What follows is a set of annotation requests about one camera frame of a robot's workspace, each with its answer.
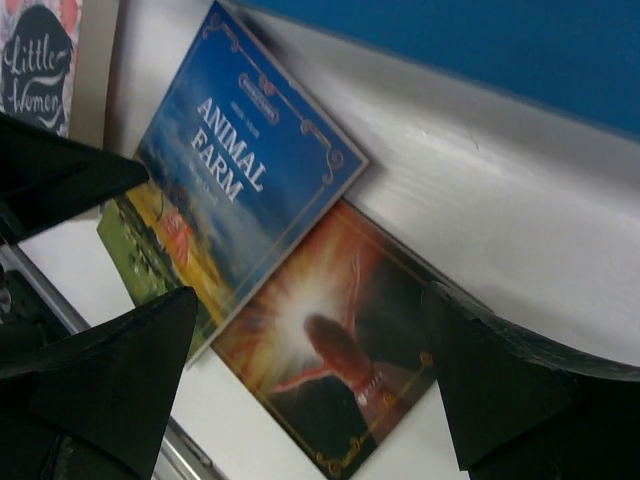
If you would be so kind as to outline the Three Days to See book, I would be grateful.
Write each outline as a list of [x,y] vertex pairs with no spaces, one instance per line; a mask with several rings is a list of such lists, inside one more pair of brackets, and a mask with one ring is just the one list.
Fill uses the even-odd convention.
[[422,303],[442,274],[338,202],[213,342],[328,479],[349,479],[435,380]]

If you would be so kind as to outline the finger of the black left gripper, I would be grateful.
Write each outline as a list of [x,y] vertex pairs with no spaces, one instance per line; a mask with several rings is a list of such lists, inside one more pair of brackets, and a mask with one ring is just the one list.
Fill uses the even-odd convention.
[[1,116],[3,245],[16,245],[148,180],[139,162]]

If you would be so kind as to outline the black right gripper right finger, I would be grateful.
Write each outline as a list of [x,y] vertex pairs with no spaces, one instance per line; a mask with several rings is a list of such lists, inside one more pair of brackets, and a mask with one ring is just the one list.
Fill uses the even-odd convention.
[[514,324],[440,282],[423,307],[457,463],[470,478],[638,478],[638,367]]

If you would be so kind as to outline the Animal Farm book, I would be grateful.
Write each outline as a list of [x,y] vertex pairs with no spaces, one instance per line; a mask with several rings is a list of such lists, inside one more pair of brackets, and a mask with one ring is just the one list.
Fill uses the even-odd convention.
[[135,305],[188,286],[194,363],[368,166],[237,17],[214,2],[134,152],[144,184],[97,233]]

